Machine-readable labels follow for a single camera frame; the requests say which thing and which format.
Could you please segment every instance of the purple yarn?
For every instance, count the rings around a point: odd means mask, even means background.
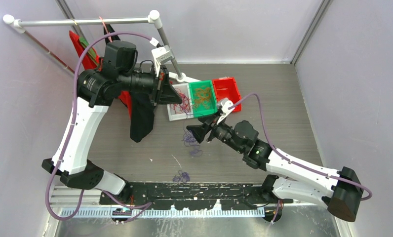
[[[191,178],[189,177],[189,174],[187,172],[182,172],[182,170],[179,170],[178,174],[179,175],[175,175],[175,177],[173,177],[173,179],[172,179],[173,182],[176,182],[176,183],[182,182],[185,184],[191,180]]]
[[[189,154],[193,157],[200,157],[203,153],[201,150],[201,145],[197,142],[194,135],[190,131],[186,131],[183,135],[182,141],[184,142],[185,147],[192,147],[193,150],[189,151]]]

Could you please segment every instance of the white clamp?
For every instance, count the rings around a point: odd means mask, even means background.
[[[13,17],[12,15],[4,15],[3,16],[3,21],[10,25],[14,30],[16,30],[18,33],[23,34],[25,33],[25,28],[21,27],[19,25],[19,22],[21,20],[15,20],[15,17]]]
[[[221,121],[223,121],[233,110],[234,108],[229,109],[231,106],[233,106],[233,102],[229,100],[228,98],[224,98],[218,102],[217,106],[221,109],[223,112],[220,116],[220,118],[217,121],[217,124],[219,124]]]
[[[160,66],[174,58],[168,45],[152,49],[152,55],[155,62],[156,76],[158,77]]]
[[[163,26],[160,20],[160,13],[157,10],[152,10],[147,18],[149,23],[155,25],[156,29],[160,29]]]

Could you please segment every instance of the wooden surface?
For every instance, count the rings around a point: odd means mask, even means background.
[[[292,65],[283,64],[186,64],[181,70],[200,80],[235,77],[242,96],[257,92],[262,101],[269,135],[278,148],[321,165],[313,132]],[[241,120],[252,123],[265,141],[256,98],[248,98],[242,111],[227,118],[234,126]],[[192,157],[182,141],[186,125],[197,119],[169,121],[167,106],[158,106],[153,131],[140,143],[129,138],[127,108],[115,100],[104,116],[93,140],[89,159],[103,169],[129,181],[172,181],[178,170],[189,173],[194,182],[260,182],[266,177],[242,161],[242,156],[214,140],[204,142],[203,154]]]

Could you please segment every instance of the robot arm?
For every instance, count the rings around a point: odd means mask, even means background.
[[[109,173],[87,159],[90,145],[100,121],[112,101],[121,91],[146,93],[154,104],[180,104],[182,99],[169,82],[166,66],[144,73],[134,69],[137,58],[135,45],[125,41],[107,44],[105,57],[99,69],[86,70],[79,75],[77,116],[72,136],[56,175],[70,188],[108,191],[126,202],[131,196],[128,182]],[[71,126],[70,117],[62,142],[56,154],[42,162],[51,173],[57,163]]]
[[[330,178],[330,176],[343,177],[360,183],[353,170],[347,167],[343,167],[341,171],[321,167],[276,149],[289,161],[283,159],[268,143],[258,139],[259,132],[248,121],[238,122],[234,128],[225,124],[225,117],[231,112],[228,110],[231,105],[233,104],[228,99],[222,100],[219,103],[219,112],[199,117],[198,120],[202,125],[190,125],[187,126],[187,130],[192,132],[199,143],[204,140],[206,134],[210,133],[208,142],[217,138],[242,154],[243,161],[254,169],[269,171],[295,180],[268,175],[261,188],[262,196],[266,201],[276,203],[279,199],[297,199],[325,206],[330,213],[340,219],[355,220],[363,190]],[[327,177],[311,170],[326,173]]]

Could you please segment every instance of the white wall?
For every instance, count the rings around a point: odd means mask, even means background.
[[[393,236],[393,1],[333,1],[296,68],[323,162],[374,192],[358,236]]]
[[[265,63],[291,61],[321,0],[67,0],[76,18],[146,17],[156,9],[178,62]],[[90,41],[102,26],[82,28]],[[114,25],[116,31],[146,33],[153,25]],[[137,44],[140,60],[150,59],[150,45]],[[103,53],[104,44],[98,51]]]
[[[55,153],[71,110],[72,78],[2,21],[61,19],[54,1],[0,1],[0,237],[37,237],[47,211],[49,174],[41,161]],[[71,66],[68,27],[31,33]]]

